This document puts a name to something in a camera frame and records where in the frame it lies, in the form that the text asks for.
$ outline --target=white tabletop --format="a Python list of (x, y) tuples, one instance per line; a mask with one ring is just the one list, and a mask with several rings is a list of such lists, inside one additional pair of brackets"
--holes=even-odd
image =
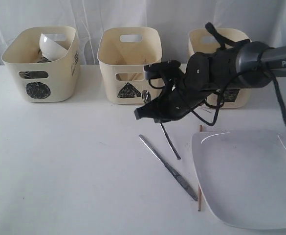
[[(286, 78), (280, 82), (286, 100)], [(138, 135), (197, 189), (190, 139), (200, 122), (190, 114), (165, 124), (178, 161), (160, 125), (135, 120), (135, 107), (107, 101), (98, 66), (82, 66), (75, 94), (59, 103), (23, 101), (0, 66), (0, 235), (286, 234), (229, 227), (205, 203), (198, 212)], [(286, 133), (271, 85), (219, 117), (205, 130)]]

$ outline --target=black triangle label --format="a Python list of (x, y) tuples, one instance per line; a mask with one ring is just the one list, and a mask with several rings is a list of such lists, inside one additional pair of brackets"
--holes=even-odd
[(118, 98), (137, 98), (141, 97), (141, 92), (136, 89), (131, 83), (127, 82), (119, 91)]

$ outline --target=white curtain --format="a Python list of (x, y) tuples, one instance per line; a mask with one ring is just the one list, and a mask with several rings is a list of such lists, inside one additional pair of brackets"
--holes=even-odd
[(155, 28), (163, 60), (185, 63), (189, 31), (207, 22), (273, 47), (286, 45), (286, 0), (0, 0), (0, 64), (23, 30), (46, 25), (78, 30), (82, 64), (98, 64), (102, 33), (120, 26)]

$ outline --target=wooden chopstick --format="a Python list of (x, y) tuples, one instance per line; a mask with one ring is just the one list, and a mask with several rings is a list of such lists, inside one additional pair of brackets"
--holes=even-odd
[[(199, 132), (202, 132), (202, 125), (199, 125)], [(200, 185), (198, 184), (198, 211), (201, 211), (201, 198), (202, 198), (202, 193), (201, 193), (201, 188)]]

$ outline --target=square white plate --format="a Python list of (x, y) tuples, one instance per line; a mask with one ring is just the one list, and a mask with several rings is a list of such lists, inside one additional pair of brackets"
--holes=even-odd
[(196, 175), (211, 212), (227, 225), (286, 228), (286, 139), (271, 131), (192, 137)]

